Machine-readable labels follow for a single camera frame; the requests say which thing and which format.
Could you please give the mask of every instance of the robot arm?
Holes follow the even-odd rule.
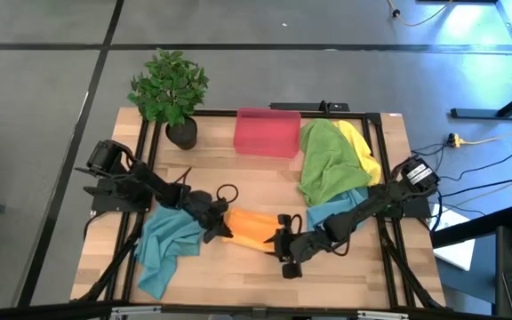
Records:
[[[127,168],[122,165],[123,158]],[[225,198],[213,201],[207,192],[191,191],[190,186],[177,181],[165,182],[145,163],[133,156],[128,147],[119,142],[98,142],[86,166],[87,169],[77,170],[113,181],[116,186],[115,196],[119,198],[128,202],[135,201],[139,191],[146,189],[160,205],[185,210],[198,221],[201,228],[207,230],[203,238],[205,243],[210,242],[215,236],[232,237],[223,220],[223,214],[228,209]],[[96,188],[88,188],[87,191],[92,195],[99,193]]]
[[[397,181],[398,174],[402,179]],[[345,255],[336,250],[344,244],[348,245],[352,232],[357,225],[367,218],[384,214],[387,210],[402,208],[405,202],[431,196],[437,191],[438,176],[418,157],[411,157],[399,164],[390,174],[390,180],[385,185],[372,187],[371,196],[348,212],[333,214],[322,223],[315,226],[313,231],[293,234],[292,217],[280,215],[279,222],[284,227],[276,231],[268,242],[274,242],[274,255],[285,262],[282,266],[284,278],[301,276],[300,264],[310,260],[320,251]],[[428,308],[440,308],[431,299],[416,279],[408,265],[402,260],[395,248],[386,227],[379,230],[385,250],[393,258],[401,272],[405,274],[409,284],[419,296],[420,301]]]

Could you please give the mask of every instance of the floor tile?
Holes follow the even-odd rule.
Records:
[[[96,58],[0,52],[0,308],[12,303]]]
[[[116,0],[0,0],[0,42],[102,43]]]
[[[442,3],[395,0],[405,20],[426,19]],[[492,4],[453,4],[408,28],[384,0],[133,0],[115,43],[157,44],[512,44]]]

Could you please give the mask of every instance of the black robotic arm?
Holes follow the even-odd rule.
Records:
[[[397,180],[399,174],[402,176],[400,181]],[[407,201],[431,196],[437,191],[438,181],[438,176],[424,160],[410,157],[393,169],[389,182],[370,188],[371,196],[368,199],[348,212],[339,212],[327,217],[315,226],[313,231],[293,234],[292,217],[280,215],[278,220],[284,227],[278,229],[268,242],[274,242],[273,254],[281,262],[285,262],[282,266],[284,278],[302,276],[300,264],[320,251],[346,255],[351,234],[359,223],[373,215],[401,209]],[[386,227],[380,228],[379,232],[385,250],[400,268],[424,307],[440,308],[441,306],[431,299],[401,258]],[[344,253],[337,252],[336,250],[344,244],[347,245]]]

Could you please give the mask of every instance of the teal towel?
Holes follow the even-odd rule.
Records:
[[[332,214],[347,212],[355,208],[357,204],[362,203],[367,197],[367,188],[354,188],[336,195],[329,202],[309,207],[306,210],[308,215],[308,231],[312,231],[316,224],[322,222]],[[363,222],[359,223],[357,228],[362,226]]]
[[[355,149],[329,120],[315,119],[301,128],[300,144],[306,156],[299,187],[308,206],[324,204],[371,180],[361,170]]]
[[[203,230],[184,210],[158,205],[143,226],[143,235],[135,252],[143,265],[138,286],[161,299],[177,269],[178,256],[198,256]]]

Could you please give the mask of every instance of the wooden table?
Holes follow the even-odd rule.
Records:
[[[410,148],[402,116],[381,114],[381,118],[392,168],[410,155]],[[302,125],[307,121],[309,119],[302,119]],[[239,197],[232,207],[274,215],[299,213],[305,219],[306,205],[297,189],[303,162],[301,152],[294,159],[238,155],[232,145],[234,117],[198,116],[196,122],[198,142],[189,151],[178,149],[162,133],[155,163],[155,172],[160,177],[175,180],[192,166],[187,184],[193,189],[215,195],[220,185],[233,183],[239,189]],[[360,121],[349,122],[362,131]],[[140,124],[136,108],[120,108],[112,139],[135,148]],[[148,156],[152,131],[153,125],[148,130],[143,159]],[[370,131],[373,153],[380,159],[374,127]],[[89,227],[71,298],[86,293],[111,261],[120,219],[120,212],[112,212]],[[409,266],[432,297],[444,304],[428,230],[415,219],[403,219],[401,223]],[[393,267],[398,300],[404,305],[400,272]],[[141,273],[138,264],[130,300],[184,305],[389,308],[374,218],[353,233],[346,257],[321,252],[303,263],[302,271],[302,278],[285,280],[276,258],[216,238],[209,244],[202,244],[199,257],[178,258],[177,272],[161,300],[155,300],[137,287]],[[115,299],[121,297],[124,275],[125,265],[118,273]]]

